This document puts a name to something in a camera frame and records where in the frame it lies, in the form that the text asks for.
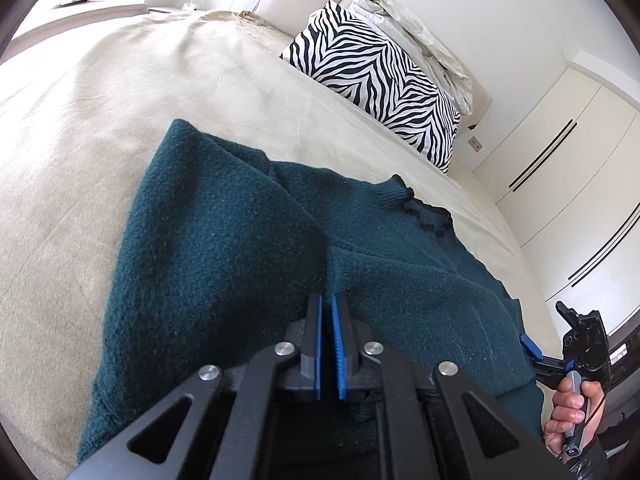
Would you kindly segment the person's right hand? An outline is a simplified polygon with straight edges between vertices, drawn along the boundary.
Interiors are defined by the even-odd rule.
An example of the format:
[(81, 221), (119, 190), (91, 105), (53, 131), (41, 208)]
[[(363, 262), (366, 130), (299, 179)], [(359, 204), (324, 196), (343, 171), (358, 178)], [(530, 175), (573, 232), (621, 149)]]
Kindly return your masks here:
[(562, 452), (565, 434), (581, 424), (586, 417), (582, 406), (590, 402), (590, 408), (600, 410), (590, 420), (582, 435), (584, 443), (589, 444), (596, 436), (604, 410), (604, 392), (600, 382), (582, 382), (582, 392), (572, 390), (572, 381), (565, 377), (552, 396), (553, 410), (544, 424), (544, 444), (554, 455)]

